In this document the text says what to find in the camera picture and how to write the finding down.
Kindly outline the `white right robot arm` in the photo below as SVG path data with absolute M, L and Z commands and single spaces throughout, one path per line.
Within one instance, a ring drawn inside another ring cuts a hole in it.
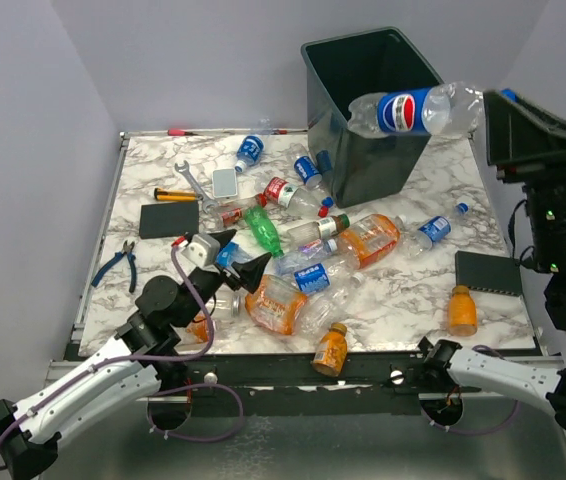
M 545 310 L 566 333 L 566 120 L 524 97 L 484 95 L 487 162 L 504 183 L 519 183 L 532 232 L 522 266 L 550 275 Z M 542 368 L 486 355 L 450 340 L 421 340 L 422 378 L 435 391 L 478 388 L 526 403 L 566 431 L 566 368 Z

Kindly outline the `small orange juice bottle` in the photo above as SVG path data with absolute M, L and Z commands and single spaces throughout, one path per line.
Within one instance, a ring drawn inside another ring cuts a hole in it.
M 330 325 L 312 360 L 315 371 L 329 377 L 340 375 L 348 353 L 346 334 L 347 327 L 343 323 L 335 322 Z

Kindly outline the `blue label crushed bottle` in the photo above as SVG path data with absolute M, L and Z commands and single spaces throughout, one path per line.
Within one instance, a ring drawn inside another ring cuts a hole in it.
M 216 257 L 216 263 L 227 269 L 234 263 L 244 264 L 251 260 L 252 257 L 235 242 L 229 242 Z

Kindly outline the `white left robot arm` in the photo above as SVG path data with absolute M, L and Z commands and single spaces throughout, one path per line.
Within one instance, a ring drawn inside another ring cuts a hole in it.
M 88 359 L 27 398 L 0 400 L 0 471 L 34 479 L 56 461 L 64 443 L 115 409 L 190 389 L 186 365 L 209 349 L 177 354 L 178 329 L 197 314 L 208 316 L 206 304 L 222 286 L 255 292 L 272 258 L 265 253 L 228 267 L 219 264 L 218 254 L 235 234 L 229 229 L 186 235 L 171 256 L 194 264 L 190 273 L 150 279 L 131 316 Z

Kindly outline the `red label water bottle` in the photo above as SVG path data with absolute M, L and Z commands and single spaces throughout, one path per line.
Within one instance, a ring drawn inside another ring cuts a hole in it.
M 280 177 L 272 177 L 264 187 L 263 194 L 268 201 L 280 206 L 290 214 L 307 218 L 318 216 L 322 202 L 306 188 Z

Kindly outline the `clear crushed bottle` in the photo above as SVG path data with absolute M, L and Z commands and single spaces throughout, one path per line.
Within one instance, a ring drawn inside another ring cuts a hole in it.
M 366 278 L 361 273 L 354 273 L 345 280 L 337 280 L 311 299 L 302 308 L 297 320 L 297 333 L 313 336 L 330 322 L 337 321 L 345 315 L 349 301 L 353 300 L 364 286 Z

